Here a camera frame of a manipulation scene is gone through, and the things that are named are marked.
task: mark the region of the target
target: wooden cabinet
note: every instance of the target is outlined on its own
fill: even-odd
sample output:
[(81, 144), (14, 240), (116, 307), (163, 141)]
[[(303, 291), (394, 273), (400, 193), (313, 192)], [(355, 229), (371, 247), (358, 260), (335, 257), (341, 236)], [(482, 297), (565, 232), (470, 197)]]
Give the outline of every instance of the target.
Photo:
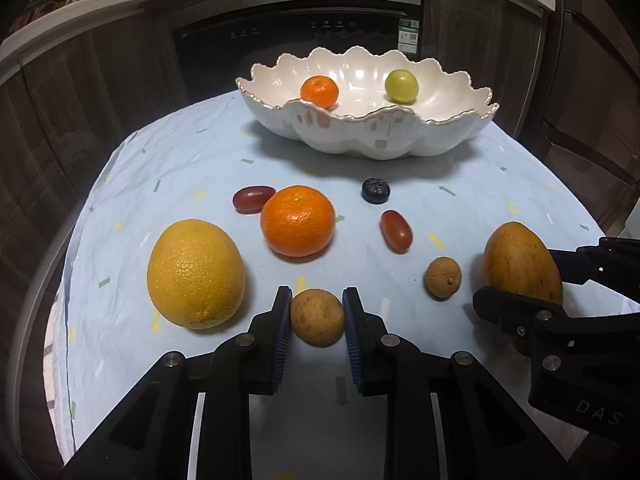
[(0, 409), (22, 300), (51, 239), (79, 197), (58, 164), (18, 72), (0, 86)]
[(464, 70), (474, 88), (489, 86), (495, 116), (517, 137), (536, 83), (545, 19), (508, 0), (424, 0), (422, 57), (445, 72)]
[(590, 160), (551, 144), (544, 163), (582, 202), (603, 231), (625, 219), (634, 208), (636, 190)]
[(168, 28), (149, 12), (70, 38), (24, 73), (44, 133), (82, 192), (130, 133), (188, 104)]
[(605, 170), (640, 178), (640, 78), (569, 13), (545, 119), (583, 144), (579, 155), (594, 150)]

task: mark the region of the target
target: tangerine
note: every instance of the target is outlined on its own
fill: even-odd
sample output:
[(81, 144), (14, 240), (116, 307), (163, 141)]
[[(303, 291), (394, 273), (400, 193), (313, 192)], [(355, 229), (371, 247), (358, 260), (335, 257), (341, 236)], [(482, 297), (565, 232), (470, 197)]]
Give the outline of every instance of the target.
[(260, 228), (271, 249), (301, 258), (324, 249), (334, 235), (334, 206), (319, 191), (291, 186), (273, 195), (260, 213)]
[(315, 75), (302, 83), (300, 98), (328, 110), (338, 100), (338, 85), (330, 77)]

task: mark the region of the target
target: white ceramic bowl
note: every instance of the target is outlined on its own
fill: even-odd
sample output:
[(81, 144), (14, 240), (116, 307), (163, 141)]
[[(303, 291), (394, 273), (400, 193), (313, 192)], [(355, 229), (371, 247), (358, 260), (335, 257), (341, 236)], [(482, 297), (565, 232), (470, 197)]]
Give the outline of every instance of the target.
[[(386, 96), (386, 76), (397, 68), (418, 80), (411, 105)], [(300, 99), (302, 83), (315, 75), (338, 84), (338, 102), (330, 110)], [(474, 90), (467, 72), (448, 74), (435, 59), (413, 62), (398, 50), (375, 56), (360, 46), (344, 54), (315, 48), (304, 59), (282, 54), (274, 67), (254, 64), (251, 77), (239, 77), (236, 84), (258, 121), (273, 133), (320, 152), (377, 160), (444, 153), (477, 135), (498, 109), (498, 103), (489, 104), (492, 90)]]

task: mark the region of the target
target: light blue tablecloth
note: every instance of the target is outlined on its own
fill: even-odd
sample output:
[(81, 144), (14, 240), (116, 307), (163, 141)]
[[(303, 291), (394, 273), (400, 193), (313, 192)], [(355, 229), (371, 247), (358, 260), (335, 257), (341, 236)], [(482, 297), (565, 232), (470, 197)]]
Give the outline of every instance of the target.
[[(362, 182), (372, 176), (391, 186), (385, 205), (360, 197)], [(302, 264), (274, 255), (259, 215), (239, 215), (231, 202), (245, 186), (293, 184), (319, 189), (337, 214), (329, 250)], [(391, 253), (382, 239), (378, 223), (386, 209), (401, 212), (414, 231), (407, 254)], [(185, 218), (223, 228), (248, 273), (238, 314), (202, 332), (158, 316), (146, 290), (155, 241)], [(390, 332), (425, 352), (471, 352), (568, 456), (584, 433), (529, 407), (528, 359), (471, 307), (486, 240), (511, 220), (526, 224), (550, 248), (574, 250), (602, 236), (566, 187), (493, 123), (449, 153), (388, 162), (326, 155), (273, 135), (254, 121), (237, 92), (142, 128), (100, 174), (66, 256), (52, 352), (56, 434), (64, 460), (163, 353), (214, 350), (270, 309), (279, 285), (324, 288), (338, 297), (345, 287), (357, 286), (365, 309), (380, 314)], [(449, 301), (437, 302), (422, 288), (422, 274), (443, 255), (458, 261), (464, 277)], [(628, 308), (621, 296), (594, 283), (564, 290), (572, 315)], [(384, 399), (355, 392), (344, 338), (316, 349), (293, 337), (281, 391), (252, 399), (254, 478), (382, 478), (384, 427)]]

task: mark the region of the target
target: scalloped bowl rim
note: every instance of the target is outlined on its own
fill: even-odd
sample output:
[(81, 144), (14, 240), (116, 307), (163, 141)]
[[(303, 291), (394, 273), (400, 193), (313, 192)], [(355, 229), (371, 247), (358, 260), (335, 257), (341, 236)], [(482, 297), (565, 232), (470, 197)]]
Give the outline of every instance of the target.
[[(251, 73), (251, 80), (247, 80), (247, 79), (245, 79), (243, 77), (236, 77), (236, 85), (238, 86), (238, 89), (242, 94), (244, 94), (245, 96), (249, 97), (250, 99), (252, 99), (256, 103), (258, 103), (259, 105), (261, 105), (261, 106), (263, 106), (263, 107), (265, 107), (265, 108), (267, 108), (269, 110), (282, 110), (285, 106), (287, 106), (290, 103), (301, 102), (301, 103), (303, 103), (303, 104), (305, 104), (307, 106), (311, 106), (317, 112), (324, 112), (324, 113), (327, 113), (327, 114), (331, 115), (334, 118), (337, 118), (337, 119), (340, 119), (340, 120), (343, 120), (343, 121), (347, 121), (347, 122), (354, 122), (354, 123), (355, 122), (360, 122), (360, 121), (367, 121), (369, 119), (375, 118), (378, 115), (381, 115), (381, 114), (385, 113), (388, 110), (402, 110), (405, 113), (408, 113), (410, 115), (413, 115), (413, 116), (417, 117), (423, 124), (449, 124), (449, 123), (451, 123), (453, 121), (457, 121), (458, 119), (460, 119), (462, 117), (465, 117), (465, 116), (468, 116), (468, 115), (473, 115), (473, 114), (475, 114), (478, 117), (480, 117), (480, 119), (485, 119), (485, 118), (489, 117), (490, 115), (495, 114), (496, 110), (500, 107), (500, 103), (494, 103), (494, 104), (492, 104), (490, 106), (489, 111), (487, 113), (485, 113), (485, 114), (480, 114), (480, 112), (478, 110), (475, 110), (475, 109), (464, 110), (464, 111), (459, 112), (459, 113), (457, 113), (457, 114), (455, 114), (455, 115), (453, 115), (453, 116), (451, 116), (451, 117), (449, 117), (447, 119), (443, 119), (441, 121), (438, 121), (436, 119), (423, 119), (421, 117), (421, 115), (411, 107), (403, 106), (403, 105), (399, 105), (399, 104), (392, 104), (392, 105), (389, 105), (389, 106), (380, 107), (377, 110), (372, 110), (370, 112), (367, 112), (363, 116), (357, 116), (356, 117), (356, 116), (353, 116), (353, 115), (338, 115), (338, 114), (335, 114), (335, 113), (331, 112), (330, 110), (327, 110), (325, 108), (319, 107), (318, 105), (316, 105), (315, 103), (313, 103), (311, 101), (305, 101), (304, 99), (302, 99), (300, 97), (289, 99), (288, 101), (286, 101), (285, 103), (283, 103), (281, 105), (268, 105), (267, 103), (262, 101), (259, 97), (256, 97), (254, 94), (252, 94), (251, 92), (246, 90), (244, 88), (244, 86), (242, 86), (242, 83), (241, 83), (241, 80), (242, 81), (247, 81), (247, 82), (253, 82), (255, 80), (254, 67), (256, 67), (256, 66), (263, 66), (263, 67), (265, 67), (267, 69), (270, 69), (270, 70), (275, 69), (279, 65), (280, 59), (283, 56), (291, 56), (291, 57), (296, 58), (297, 60), (302, 61), (302, 60), (308, 59), (317, 50), (324, 50), (326, 52), (329, 52), (330, 54), (333, 54), (334, 56), (344, 56), (345, 54), (347, 54), (347, 52), (349, 52), (350, 50), (354, 50), (354, 49), (362, 49), (367, 54), (369, 54), (370, 56), (373, 56), (373, 57), (382, 57), (385, 54), (388, 54), (389, 52), (397, 52), (398, 54), (401, 54), (402, 56), (404, 56), (404, 58), (406, 59), (406, 56), (405, 56), (404, 52), (401, 52), (398, 49), (388, 50), (384, 54), (372, 54), (366, 48), (364, 48), (363, 46), (352, 46), (352, 47), (349, 47), (345, 51), (344, 54), (334, 54), (333, 52), (331, 52), (327, 48), (324, 48), (322, 46), (317, 46), (306, 57), (298, 57), (298, 56), (294, 56), (293, 54), (289, 54), (287, 52), (284, 52), (284, 53), (282, 53), (282, 54), (280, 54), (278, 56), (278, 59), (276, 60), (276, 64), (274, 66), (266, 66), (266, 65), (263, 65), (262, 63), (254, 63), (251, 66), (251, 72), (250, 72)], [(435, 59), (434, 57), (426, 57), (424, 59), (421, 59), (420, 61), (411, 61), (411, 60), (407, 59), (407, 62), (411, 63), (411, 64), (418, 64), (418, 63), (421, 63), (421, 62), (424, 62), (424, 61), (429, 61), (429, 60), (434, 61), (436, 63), (436, 65), (437, 65), (438, 69), (445, 75), (454, 75), (454, 74), (460, 74), (460, 73), (465, 74), (469, 89), (471, 89), (473, 91), (487, 89), (489, 91), (489, 95), (487, 96), (486, 100), (484, 101), (484, 106), (488, 106), (489, 105), (489, 103), (491, 102), (492, 97), (494, 96), (494, 91), (492, 90), (492, 88), (487, 87), (487, 86), (482, 87), (482, 88), (473, 88), (471, 86), (471, 76), (465, 70), (458, 70), (456, 72), (450, 72), (450, 73), (449, 72), (445, 72), (442, 69), (442, 65), (440, 64), (440, 62), (437, 59)]]

